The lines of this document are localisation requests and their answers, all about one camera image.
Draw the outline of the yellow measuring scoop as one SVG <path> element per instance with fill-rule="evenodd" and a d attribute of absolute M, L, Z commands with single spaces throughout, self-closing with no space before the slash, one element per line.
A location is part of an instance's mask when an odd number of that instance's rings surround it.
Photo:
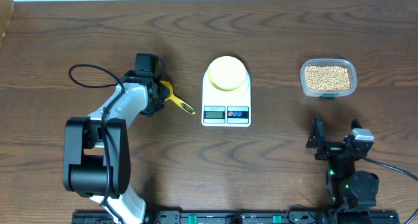
<path fill-rule="evenodd" d="M 169 95 L 165 99 L 165 101 L 172 101 L 188 114 L 195 114 L 195 110 L 190 104 L 188 104 L 187 102 L 185 102 L 184 100 L 182 100 L 174 94 L 174 89 L 170 82 L 164 80 L 161 80 L 160 82 L 169 89 Z"/>

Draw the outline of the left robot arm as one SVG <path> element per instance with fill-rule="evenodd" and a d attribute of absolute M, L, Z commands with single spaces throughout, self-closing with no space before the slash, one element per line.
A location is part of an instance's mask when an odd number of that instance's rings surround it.
<path fill-rule="evenodd" d="M 146 203 L 130 185 L 128 128 L 139 114 L 162 108 L 167 88 L 159 79 L 157 71 L 129 71 L 98 109 L 65 125 L 65 189 L 96 202 L 115 223 L 143 223 L 146 217 Z"/>

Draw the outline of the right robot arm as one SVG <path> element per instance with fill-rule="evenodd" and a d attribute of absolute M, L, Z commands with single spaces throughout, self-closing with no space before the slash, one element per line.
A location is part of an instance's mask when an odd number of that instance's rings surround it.
<path fill-rule="evenodd" d="M 376 205 L 379 178 L 376 174 L 357 170 L 355 162 L 366 157 L 374 144 L 374 136 L 359 121 L 351 122 L 351 133 L 341 142 L 326 139 L 323 122 L 316 116 L 306 143 L 316 149 L 316 160 L 328 161 L 326 186 L 333 204 L 317 214 L 318 223 L 371 223 L 370 208 Z"/>

